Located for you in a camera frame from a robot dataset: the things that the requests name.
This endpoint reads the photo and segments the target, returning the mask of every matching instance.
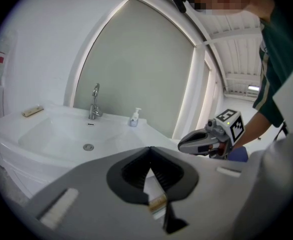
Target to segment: chrome faucet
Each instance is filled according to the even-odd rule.
[[[96,117],[102,117],[103,112],[100,110],[100,108],[97,106],[97,98],[99,94],[100,84],[97,83],[93,90],[93,100],[90,107],[90,112],[88,114],[88,118],[93,120],[96,119]]]

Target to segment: green shirt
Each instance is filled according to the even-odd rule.
[[[275,7],[270,23],[261,20],[261,31],[261,82],[253,107],[272,125],[279,127],[283,117],[272,97],[293,72],[293,30],[280,10]]]

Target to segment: sink basin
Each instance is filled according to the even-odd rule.
[[[95,159],[142,147],[178,151],[177,144],[139,119],[103,114],[52,103],[30,117],[21,112],[0,118],[0,165],[28,197],[72,168]],[[93,145],[86,151],[84,145]]]

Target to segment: soap dispenser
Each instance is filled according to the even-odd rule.
[[[139,122],[139,111],[141,108],[136,107],[135,112],[133,113],[132,117],[128,121],[128,125],[131,127],[137,127]]]

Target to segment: ceiling light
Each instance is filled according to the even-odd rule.
[[[248,86],[248,89],[249,89],[249,90],[252,90],[252,91],[257,91],[257,92],[258,92],[258,91],[260,90],[260,87],[253,86],[253,85],[249,85],[249,86]]]

